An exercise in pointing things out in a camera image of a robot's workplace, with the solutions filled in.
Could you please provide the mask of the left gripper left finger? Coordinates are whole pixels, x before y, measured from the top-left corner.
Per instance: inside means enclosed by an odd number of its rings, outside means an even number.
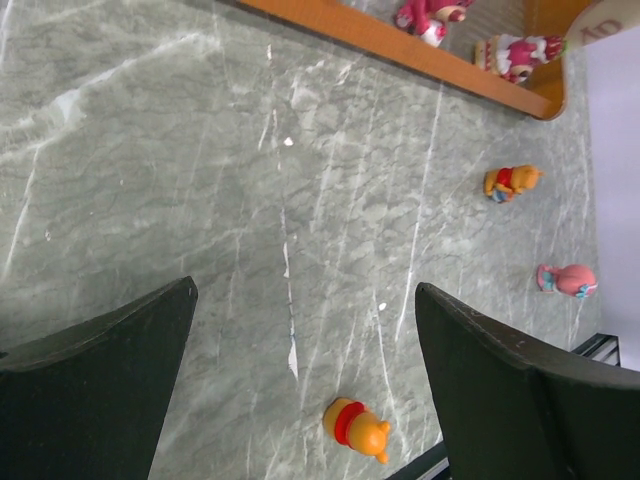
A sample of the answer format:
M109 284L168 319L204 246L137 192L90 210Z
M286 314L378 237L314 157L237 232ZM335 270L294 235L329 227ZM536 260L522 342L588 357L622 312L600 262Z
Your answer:
M2 478L147 478L197 300L184 277L3 352Z

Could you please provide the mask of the orange bear toy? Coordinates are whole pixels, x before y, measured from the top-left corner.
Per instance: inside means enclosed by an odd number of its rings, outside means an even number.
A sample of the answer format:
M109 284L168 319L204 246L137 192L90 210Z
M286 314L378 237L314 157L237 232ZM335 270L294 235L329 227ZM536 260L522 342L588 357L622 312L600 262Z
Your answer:
M381 464L389 462L386 448L391 423L381 420L362 402L338 397L325 410L322 422L326 433L338 444L374 457Z
M530 164L494 169L485 174L483 191L495 202L506 203L533 190L544 176L544 171Z

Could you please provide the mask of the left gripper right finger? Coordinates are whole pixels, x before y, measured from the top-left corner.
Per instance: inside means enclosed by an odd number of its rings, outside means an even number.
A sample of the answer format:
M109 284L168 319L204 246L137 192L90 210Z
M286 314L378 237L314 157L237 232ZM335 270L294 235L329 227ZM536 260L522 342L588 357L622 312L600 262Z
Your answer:
M418 337L455 479L636 479L639 374L567 352L433 284Z

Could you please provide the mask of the pink bear strawberry hat toy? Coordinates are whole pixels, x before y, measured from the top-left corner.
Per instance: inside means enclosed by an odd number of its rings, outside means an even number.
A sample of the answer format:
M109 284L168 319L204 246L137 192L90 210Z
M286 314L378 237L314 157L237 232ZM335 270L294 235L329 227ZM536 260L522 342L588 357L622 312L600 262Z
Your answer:
M439 47L447 35L447 26L464 21L473 3L474 0L408 0L394 15L394 23L423 42Z

